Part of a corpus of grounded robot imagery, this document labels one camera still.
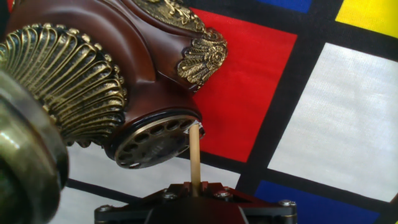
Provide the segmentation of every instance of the red panel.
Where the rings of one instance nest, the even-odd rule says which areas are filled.
[[[193,10],[228,41],[224,65],[195,95],[206,130],[201,149],[246,162],[297,36]]]
[[[8,2],[8,10],[11,12],[12,11],[12,3],[14,2],[14,0],[7,0]]]

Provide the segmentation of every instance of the white panel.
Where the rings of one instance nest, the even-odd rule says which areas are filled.
[[[398,63],[326,44],[269,168],[391,201],[398,192]]]
[[[61,202],[57,214],[50,224],[94,223],[94,210],[103,205],[122,207],[125,203],[65,188],[61,194]]]
[[[77,144],[68,148],[70,155],[70,178],[117,190],[136,197],[145,197],[170,184],[190,181],[190,161],[173,158],[153,167],[138,170],[120,168],[96,145],[86,149]],[[202,181],[221,182],[235,188],[240,174],[201,165]]]

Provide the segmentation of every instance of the ribbed gold decoration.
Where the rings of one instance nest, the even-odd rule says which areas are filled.
[[[177,73],[200,88],[222,66],[227,54],[224,37],[208,29],[201,39],[193,39],[191,47],[184,51],[183,60],[177,65]]]
[[[65,142],[102,144],[124,122],[119,68],[76,29],[34,24],[0,44],[0,69],[41,102]]]

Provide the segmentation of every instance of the black stripe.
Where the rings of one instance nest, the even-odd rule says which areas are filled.
[[[267,170],[324,45],[325,42],[317,38],[305,35],[297,37],[246,168],[239,179],[238,190],[252,195],[257,189],[259,180],[251,179],[256,178],[254,173],[260,175]]]
[[[0,40],[3,38],[9,18],[7,0],[0,0]]]
[[[253,195],[261,180],[382,213],[390,205],[267,166],[326,42],[398,61],[398,40],[335,21],[343,0],[312,1],[307,14],[257,1],[188,0],[189,6],[297,34],[297,41],[263,121],[237,189]]]
[[[275,170],[266,170],[265,172],[257,173],[257,180],[249,180],[252,184],[256,184],[249,190],[249,194],[254,195],[256,188],[261,180],[272,182],[275,184],[290,187],[292,189],[301,190],[314,195],[319,195],[321,197],[330,198],[332,200],[337,200],[339,202],[347,203],[350,205],[357,206],[366,210],[374,211],[377,213],[383,213],[390,209],[390,203],[376,200],[373,198],[364,197],[359,194],[354,194],[352,192],[337,189],[335,187],[330,187],[325,184],[320,184],[311,180],[303,179],[300,177],[295,177]]]
[[[382,213],[374,224],[395,224],[398,222],[398,194],[391,201],[391,206]]]
[[[179,158],[190,159],[189,150],[178,156]],[[209,166],[228,170],[235,173],[242,173],[245,163],[227,159],[225,157],[216,156],[207,152],[200,152],[200,162]]]
[[[343,0],[312,1],[307,14],[255,0],[186,0],[186,2],[197,9],[298,36],[321,38],[331,44],[398,62],[398,39],[335,21]]]
[[[93,184],[87,184],[73,179],[68,179],[67,187],[124,203],[133,203],[140,199],[139,197],[131,196],[128,194],[117,192],[115,190],[107,189]]]

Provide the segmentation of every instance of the black metal mount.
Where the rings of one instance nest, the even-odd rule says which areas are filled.
[[[295,202],[269,203],[221,183],[201,183],[201,194],[192,197],[191,183],[172,184],[124,207],[101,206],[95,224],[236,223],[297,224]]]

